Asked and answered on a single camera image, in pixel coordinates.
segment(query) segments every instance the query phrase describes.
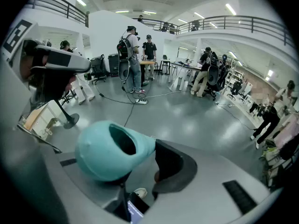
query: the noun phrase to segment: power strip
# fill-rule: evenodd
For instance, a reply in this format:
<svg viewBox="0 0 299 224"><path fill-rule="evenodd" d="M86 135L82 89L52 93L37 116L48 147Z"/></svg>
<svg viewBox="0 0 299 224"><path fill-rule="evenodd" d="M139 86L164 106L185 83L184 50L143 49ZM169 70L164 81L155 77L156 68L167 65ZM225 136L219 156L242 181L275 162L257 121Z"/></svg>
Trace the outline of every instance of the power strip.
<svg viewBox="0 0 299 224"><path fill-rule="evenodd" d="M136 104L140 104L140 105L146 105L148 103L147 100L145 99L136 99Z"/></svg>

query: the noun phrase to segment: teal rubber object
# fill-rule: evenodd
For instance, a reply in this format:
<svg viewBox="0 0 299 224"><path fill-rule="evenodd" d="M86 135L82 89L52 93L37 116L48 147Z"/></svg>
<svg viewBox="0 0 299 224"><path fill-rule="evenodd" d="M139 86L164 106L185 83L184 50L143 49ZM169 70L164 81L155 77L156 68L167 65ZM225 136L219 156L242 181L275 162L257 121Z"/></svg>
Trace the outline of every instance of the teal rubber object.
<svg viewBox="0 0 299 224"><path fill-rule="evenodd" d="M111 182L150 156L155 143L153 138L112 121L99 121L79 135L75 156L83 172L95 180Z"/></svg>

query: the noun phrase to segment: round black base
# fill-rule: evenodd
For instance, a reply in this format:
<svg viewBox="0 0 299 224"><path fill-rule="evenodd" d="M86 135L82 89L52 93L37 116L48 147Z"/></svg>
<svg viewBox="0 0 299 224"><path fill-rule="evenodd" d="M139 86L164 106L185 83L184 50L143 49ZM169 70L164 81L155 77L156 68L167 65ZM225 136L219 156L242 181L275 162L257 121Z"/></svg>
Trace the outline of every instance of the round black base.
<svg viewBox="0 0 299 224"><path fill-rule="evenodd" d="M71 118L72 118L72 120L70 120L70 121L67 121L66 123L64 123L64 128L65 129L70 129L70 128L72 128L77 122L78 122L78 120L79 120L79 115L78 114L72 114L72 115L70 115L71 116Z"/></svg>

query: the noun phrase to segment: railing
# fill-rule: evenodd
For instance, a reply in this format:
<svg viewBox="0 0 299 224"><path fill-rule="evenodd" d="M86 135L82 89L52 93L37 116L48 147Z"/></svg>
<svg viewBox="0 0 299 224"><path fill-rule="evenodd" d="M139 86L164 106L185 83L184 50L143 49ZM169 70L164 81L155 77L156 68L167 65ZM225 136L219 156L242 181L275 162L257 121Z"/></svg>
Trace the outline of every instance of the railing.
<svg viewBox="0 0 299 224"><path fill-rule="evenodd" d="M88 27L88 16L66 0L29 0L27 6L33 9L50 9L68 19L83 23Z"/></svg>
<svg viewBox="0 0 299 224"><path fill-rule="evenodd" d="M282 41L284 45L290 45L294 48L291 35L287 28L277 22L250 16L216 16L208 17L203 20L195 20L178 27L178 33L186 33L197 30L247 30L250 33L261 33L275 37Z"/></svg>
<svg viewBox="0 0 299 224"><path fill-rule="evenodd" d="M176 35L178 34L178 27L179 27L178 25L174 25L164 21L153 20L153 19L143 19L142 23L152 28L155 31L168 32Z"/></svg>

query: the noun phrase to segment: ceiling light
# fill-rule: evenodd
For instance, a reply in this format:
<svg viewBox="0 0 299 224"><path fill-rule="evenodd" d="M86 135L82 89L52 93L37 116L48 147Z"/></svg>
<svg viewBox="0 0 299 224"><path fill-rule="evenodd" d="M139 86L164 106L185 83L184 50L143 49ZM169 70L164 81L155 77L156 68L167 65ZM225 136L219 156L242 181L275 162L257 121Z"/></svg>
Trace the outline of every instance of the ceiling light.
<svg viewBox="0 0 299 224"><path fill-rule="evenodd" d="M116 11L116 13L128 13L128 10Z"/></svg>
<svg viewBox="0 0 299 224"><path fill-rule="evenodd" d="M229 53L235 58L237 59L237 57L235 56L235 54L232 51L229 51Z"/></svg>
<svg viewBox="0 0 299 224"><path fill-rule="evenodd" d="M204 19L204 17L198 13L194 13L194 14L196 14L197 16L200 16L202 19Z"/></svg>
<svg viewBox="0 0 299 224"><path fill-rule="evenodd" d="M179 21L182 21L182 22L184 22L184 23L187 23L186 21L184 21L184 20L182 20L182 19L178 19Z"/></svg>
<svg viewBox="0 0 299 224"><path fill-rule="evenodd" d="M86 6L86 4L82 0L77 0L81 5Z"/></svg>
<svg viewBox="0 0 299 224"><path fill-rule="evenodd" d="M148 11L144 11L144 13L157 14L156 12L148 12Z"/></svg>
<svg viewBox="0 0 299 224"><path fill-rule="evenodd" d="M272 74L273 74L273 71L272 71L272 70L269 70L269 72L268 72L268 76L272 76Z"/></svg>
<svg viewBox="0 0 299 224"><path fill-rule="evenodd" d="M218 27L216 27L216 26L214 25L214 23L211 23L211 22L210 22L210 24L211 24L213 27L218 28Z"/></svg>
<svg viewBox="0 0 299 224"><path fill-rule="evenodd" d="M235 13L234 9L227 3L225 6L231 11L231 13L235 16L237 13Z"/></svg>

